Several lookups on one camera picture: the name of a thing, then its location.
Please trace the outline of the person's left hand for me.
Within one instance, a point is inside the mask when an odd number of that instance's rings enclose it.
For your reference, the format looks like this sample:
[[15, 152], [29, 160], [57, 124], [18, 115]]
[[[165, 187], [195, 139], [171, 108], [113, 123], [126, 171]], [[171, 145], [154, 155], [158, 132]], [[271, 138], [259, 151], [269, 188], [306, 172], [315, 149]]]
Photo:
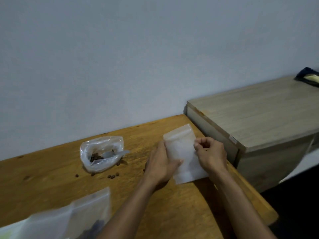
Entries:
[[167, 184], [172, 176], [167, 175], [167, 165], [170, 159], [164, 141], [160, 141], [151, 151], [147, 159], [144, 178], [154, 190], [160, 189]]

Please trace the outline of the person's right hand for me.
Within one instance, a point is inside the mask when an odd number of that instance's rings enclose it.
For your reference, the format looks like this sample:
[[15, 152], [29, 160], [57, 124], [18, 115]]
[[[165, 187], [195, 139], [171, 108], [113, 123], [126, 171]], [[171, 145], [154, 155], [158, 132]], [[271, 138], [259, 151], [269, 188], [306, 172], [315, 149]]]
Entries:
[[211, 180], [216, 180], [220, 175], [228, 172], [226, 151], [223, 143], [212, 138], [210, 155], [198, 157], [201, 167], [208, 173]]

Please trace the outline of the small frosted zip pouch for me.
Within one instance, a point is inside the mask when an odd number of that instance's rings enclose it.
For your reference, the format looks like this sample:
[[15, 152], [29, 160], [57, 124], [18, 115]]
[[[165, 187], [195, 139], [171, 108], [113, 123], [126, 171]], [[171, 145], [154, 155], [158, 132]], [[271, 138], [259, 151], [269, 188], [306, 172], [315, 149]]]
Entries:
[[183, 160], [173, 175], [175, 184], [185, 184], [208, 177], [201, 167], [194, 149], [196, 136], [190, 124], [183, 125], [163, 135], [170, 160]]

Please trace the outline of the person's left forearm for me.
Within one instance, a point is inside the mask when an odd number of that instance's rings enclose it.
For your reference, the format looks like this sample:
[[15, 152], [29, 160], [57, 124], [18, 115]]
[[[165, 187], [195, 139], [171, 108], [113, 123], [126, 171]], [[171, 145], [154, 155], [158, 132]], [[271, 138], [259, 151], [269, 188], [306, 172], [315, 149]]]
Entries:
[[134, 239], [148, 202], [160, 180], [145, 175], [97, 239]]

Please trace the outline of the person's right forearm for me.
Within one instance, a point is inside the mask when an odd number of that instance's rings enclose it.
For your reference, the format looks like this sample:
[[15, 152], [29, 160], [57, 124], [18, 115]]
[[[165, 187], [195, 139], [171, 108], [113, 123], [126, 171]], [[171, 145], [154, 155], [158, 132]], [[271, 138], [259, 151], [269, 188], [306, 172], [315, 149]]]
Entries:
[[237, 239], [277, 239], [227, 169], [209, 172]]

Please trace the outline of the light wooden cabinet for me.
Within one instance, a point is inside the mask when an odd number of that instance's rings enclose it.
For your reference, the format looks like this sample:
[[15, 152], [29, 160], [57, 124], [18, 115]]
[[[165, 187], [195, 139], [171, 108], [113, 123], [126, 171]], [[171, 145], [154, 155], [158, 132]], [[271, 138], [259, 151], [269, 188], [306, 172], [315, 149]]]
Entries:
[[319, 136], [319, 88], [292, 76], [187, 101], [187, 116], [224, 144], [258, 191], [277, 186]]

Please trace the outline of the clear plastic spoon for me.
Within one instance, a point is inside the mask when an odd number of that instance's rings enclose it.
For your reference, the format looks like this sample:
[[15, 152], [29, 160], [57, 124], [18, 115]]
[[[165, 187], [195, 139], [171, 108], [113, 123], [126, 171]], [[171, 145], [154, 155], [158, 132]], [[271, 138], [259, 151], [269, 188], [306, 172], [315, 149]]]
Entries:
[[124, 151], [107, 151], [107, 152], [104, 152], [102, 153], [100, 156], [103, 157], [104, 159], [106, 158], [111, 158], [111, 157], [114, 157], [114, 156], [124, 156], [125, 154], [128, 154], [130, 153], [129, 150], [124, 150]]

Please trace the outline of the scattered brown beans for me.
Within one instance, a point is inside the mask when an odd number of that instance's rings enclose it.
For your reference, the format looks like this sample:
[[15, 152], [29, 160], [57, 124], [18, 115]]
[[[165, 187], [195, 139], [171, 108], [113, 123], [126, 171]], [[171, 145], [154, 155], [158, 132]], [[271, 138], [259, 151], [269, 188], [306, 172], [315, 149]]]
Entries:
[[[119, 162], [116, 163], [115, 168], [118, 167], [118, 166], [120, 166], [120, 165], [128, 166], [129, 164], [127, 163], [127, 161], [121, 159]], [[145, 170], [146, 170], [146, 165], [147, 165], [147, 163], [146, 163], [146, 164], [144, 165], [144, 167], [143, 167], [143, 173], [144, 173]], [[106, 171], [108, 171], [108, 170], [109, 170], [109, 169], [106, 169], [105, 171], [100, 171], [100, 172], [88, 172], [88, 171], [85, 169], [85, 171], [86, 171], [88, 174], [90, 174], [91, 177], [93, 177], [93, 176], [95, 176], [95, 175], [97, 175], [97, 174], [106, 172]], [[119, 172], [115, 172], [115, 173], [113, 173], [113, 174], [112, 174], [112, 173], [111, 173], [111, 174], [107, 174], [107, 178], [108, 178], [108, 179], [114, 179], [115, 177], [118, 177], [119, 175], [120, 175]], [[80, 175], [79, 175], [79, 174], [75, 174], [74, 176], [75, 176], [75, 178], [78, 178]]]

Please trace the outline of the clear plastic bag of beans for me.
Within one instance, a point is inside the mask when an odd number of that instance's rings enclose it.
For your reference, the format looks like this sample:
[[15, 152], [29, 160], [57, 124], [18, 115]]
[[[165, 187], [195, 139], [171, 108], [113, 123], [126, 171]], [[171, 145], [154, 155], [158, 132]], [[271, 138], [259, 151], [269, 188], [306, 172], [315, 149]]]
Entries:
[[125, 156], [114, 156], [106, 159], [100, 156], [107, 151], [124, 151], [123, 137], [106, 136], [83, 142], [79, 148], [83, 167], [88, 172], [105, 171], [116, 165]]

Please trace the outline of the large frosted zip bag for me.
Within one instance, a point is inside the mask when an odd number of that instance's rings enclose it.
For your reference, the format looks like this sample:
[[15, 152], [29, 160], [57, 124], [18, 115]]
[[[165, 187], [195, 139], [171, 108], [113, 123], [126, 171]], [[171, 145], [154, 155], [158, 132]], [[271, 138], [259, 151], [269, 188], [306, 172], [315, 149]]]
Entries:
[[69, 205], [0, 228], [0, 239], [96, 239], [111, 216], [106, 187]]

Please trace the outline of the dark blue and yellow object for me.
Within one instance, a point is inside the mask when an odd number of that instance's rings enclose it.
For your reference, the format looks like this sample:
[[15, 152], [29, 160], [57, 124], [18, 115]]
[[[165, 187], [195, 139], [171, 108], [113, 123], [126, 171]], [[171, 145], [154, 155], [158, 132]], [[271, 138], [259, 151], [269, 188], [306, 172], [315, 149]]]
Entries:
[[319, 72], [309, 67], [302, 69], [294, 80], [319, 88]]

